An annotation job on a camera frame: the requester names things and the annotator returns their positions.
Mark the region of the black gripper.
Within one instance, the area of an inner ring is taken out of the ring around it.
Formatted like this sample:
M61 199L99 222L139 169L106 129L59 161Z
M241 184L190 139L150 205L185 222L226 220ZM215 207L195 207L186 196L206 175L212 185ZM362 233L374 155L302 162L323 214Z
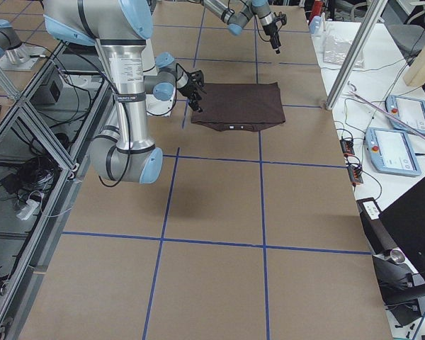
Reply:
M188 105L193 112L202 112L203 109L200 106L202 97L198 91L194 88L191 81L191 73L184 72L179 80L179 92L188 99Z
M279 34L278 34L277 24L274 23L274 22L271 22L267 25L264 25L263 31L270 38L270 44L271 44L273 51L276 54L280 54L281 53L281 51L280 51L281 42L280 42L280 38L279 38Z

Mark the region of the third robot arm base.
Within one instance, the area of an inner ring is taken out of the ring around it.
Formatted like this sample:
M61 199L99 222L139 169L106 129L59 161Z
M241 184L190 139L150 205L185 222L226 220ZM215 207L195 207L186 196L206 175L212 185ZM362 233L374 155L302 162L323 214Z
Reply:
M3 70L30 71L43 53L43 47L27 46L12 25L0 19L0 67Z

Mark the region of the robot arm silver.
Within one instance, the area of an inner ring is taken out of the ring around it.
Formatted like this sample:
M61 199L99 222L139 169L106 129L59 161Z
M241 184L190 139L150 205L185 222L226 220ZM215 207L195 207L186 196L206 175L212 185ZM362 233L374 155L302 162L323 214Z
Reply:
M157 73L144 74L142 55L153 33L147 1L45 1L44 10L54 38L96 48L113 90L115 108L90 148L100 180L154 183L163 153L148 133L147 95L164 102L180 93L199 111L203 73L187 72L163 53L153 59Z
M281 53L278 32L287 24L287 16L282 12L272 12L268 1L244 1L240 11L221 1L206 0L200 1L200 4L226 24L228 31L235 36L240 35L253 18L257 18L272 49L276 54Z

